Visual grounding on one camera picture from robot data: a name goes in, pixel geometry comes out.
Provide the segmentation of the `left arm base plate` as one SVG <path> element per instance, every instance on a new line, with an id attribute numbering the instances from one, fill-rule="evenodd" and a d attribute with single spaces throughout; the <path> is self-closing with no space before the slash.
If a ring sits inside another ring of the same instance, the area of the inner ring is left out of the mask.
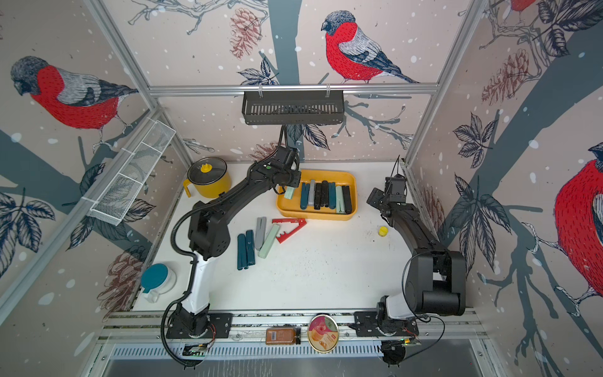
<path id="1" fill-rule="evenodd" d="M 166 325 L 167 339 L 227 339 L 232 327 L 231 313 L 200 313 L 191 316 L 187 312 L 171 314 Z"/>

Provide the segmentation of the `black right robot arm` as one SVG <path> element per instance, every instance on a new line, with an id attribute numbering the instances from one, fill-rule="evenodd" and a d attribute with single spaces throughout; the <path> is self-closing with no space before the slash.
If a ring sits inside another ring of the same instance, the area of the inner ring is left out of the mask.
<path id="1" fill-rule="evenodd" d="M 376 325 L 387 336 L 413 320 L 430 314 L 462 316 L 466 311 L 466 259 L 459 251 L 447 249 L 422 221 L 419 209 L 379 188 L 367 204 L 405 241 L 411 257 L 402 271 L 401 293 L 385 295 L 377 306 Z"/>

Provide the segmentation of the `dark teal angled pruning pliers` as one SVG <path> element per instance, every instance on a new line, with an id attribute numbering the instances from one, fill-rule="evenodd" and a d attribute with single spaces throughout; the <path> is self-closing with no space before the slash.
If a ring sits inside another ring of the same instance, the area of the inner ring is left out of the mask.
<path id="1" fill-rule="evenodd" d="M 306 210 L 309 206 L 310 184 L 303 182 L 300 196 L 300 209 Z"/>

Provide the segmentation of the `grey pruning pliers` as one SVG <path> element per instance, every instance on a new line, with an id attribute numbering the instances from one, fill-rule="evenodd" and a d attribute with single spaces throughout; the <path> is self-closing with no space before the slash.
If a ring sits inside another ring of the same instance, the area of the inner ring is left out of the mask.
<path id="1" fill-rule="evenodd" d="M 254 246 L 257 251 L 260 251 L 264 242 L 266 234 L 267 217 L 257 218 L 256 230 L 254 233 Z"/>
<path id="2" fill-rule="evenodd" d="M 316 196 L 316 181 L 311 180 L 309 183 L 308 207 L 314 208 Z"/>

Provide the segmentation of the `red pruning pliers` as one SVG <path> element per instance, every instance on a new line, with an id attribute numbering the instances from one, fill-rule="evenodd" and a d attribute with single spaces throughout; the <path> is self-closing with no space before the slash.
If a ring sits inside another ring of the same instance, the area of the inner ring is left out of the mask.
<path id="1" fill-rule="evenodd" d="M 286 228 L 276 236 L 279 243 L 286 242 L 307 225 L 307 221 L 304 218 L 276 218 L 272 220 L 272 223 L 285 226 Z"/>

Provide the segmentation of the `black pruning pliers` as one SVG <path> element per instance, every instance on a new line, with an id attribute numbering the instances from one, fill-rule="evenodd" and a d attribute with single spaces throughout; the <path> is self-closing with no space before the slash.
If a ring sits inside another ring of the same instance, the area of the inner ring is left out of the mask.
<path id="1" fill-rule="evenodd" d="M 323 182 L 321 182 L 321 206 L 322 207 L 330 206 L 329 182 L 326 180 L 323 180 Z"/>
<path id="2" fill-rule="evenodd" d="M 344 203 L 344 211 L 347 215 L 351 215 L 353 213 L 353 203 L 351 190 L 349 185 L 342 186 L 342 195 L 343 195 L 343 203 Z"/>
<path id="3" fill-rule="evenodd" d="M 315 184 L 313 208 L 315 210 L 322 208 L 322 184 L 320 182 Z"/>

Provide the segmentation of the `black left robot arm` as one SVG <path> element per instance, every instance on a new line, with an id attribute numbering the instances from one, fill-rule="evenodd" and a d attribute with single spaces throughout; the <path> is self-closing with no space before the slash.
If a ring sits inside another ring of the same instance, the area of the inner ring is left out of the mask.
<path id="1" fill-rule="evenodd" d="M 298 150 L 279 146 L 263 160 L 252 163 L 247 176 L 227 193 L 208 203 L 199 201 L 171 231 L 173 250 L 190 257 L 191 272 L 182 297 L 169 304 L 162 321 L 168 339 L 194 339 L 210 334 L 210 288 L 213 260 L 231 241 L 229 223 L 258 196 L 281 186 L 299 187 Z"/>

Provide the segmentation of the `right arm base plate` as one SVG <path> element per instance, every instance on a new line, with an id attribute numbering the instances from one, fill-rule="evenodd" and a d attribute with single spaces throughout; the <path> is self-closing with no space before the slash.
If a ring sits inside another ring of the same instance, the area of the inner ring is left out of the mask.
<path id="1" fill-rule="evenodd" d="M 358 337 L 411 337 L 419 334 L 411 320 L 391 319 L 377 311 L 356 311 L 350 325 Z"/>

